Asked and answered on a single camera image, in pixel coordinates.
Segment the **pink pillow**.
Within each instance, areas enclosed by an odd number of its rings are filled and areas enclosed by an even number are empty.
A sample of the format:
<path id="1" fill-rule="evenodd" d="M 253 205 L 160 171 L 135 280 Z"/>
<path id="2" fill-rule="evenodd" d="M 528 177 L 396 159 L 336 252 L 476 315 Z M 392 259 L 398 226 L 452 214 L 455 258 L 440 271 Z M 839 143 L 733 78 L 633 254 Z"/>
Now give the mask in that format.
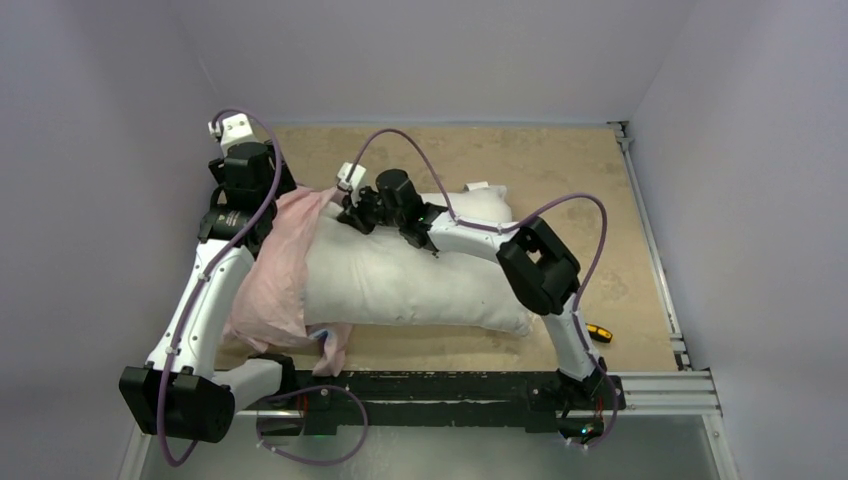
<path id="1" fill-rule="evenodd" d="M 312 373 L 337 376 L 345 363 L 352 328 L 305 320 L 307 254 L 321 212 L 333 190 L 298 187 L 277 201 L 272 230 L 233 302 L 218 346 L 215 366 L 232 369 L 251 354 L 317 346 L 320 358 Z"/>

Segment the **white pillow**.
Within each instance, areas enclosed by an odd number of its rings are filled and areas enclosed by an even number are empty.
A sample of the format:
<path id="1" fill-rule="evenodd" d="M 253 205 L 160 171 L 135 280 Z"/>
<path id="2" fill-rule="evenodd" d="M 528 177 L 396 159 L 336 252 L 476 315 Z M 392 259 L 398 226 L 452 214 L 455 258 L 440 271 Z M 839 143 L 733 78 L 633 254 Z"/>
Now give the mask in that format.
<path id="1" fill-rule="evenodd" d="M 304 321 L 381 326 L 470 326 L 525 336 L 532 314 L 500 266 L 462 253 L 432 254 L 397 230 L 363 235 L 321 211 L 306 264 Z"/>

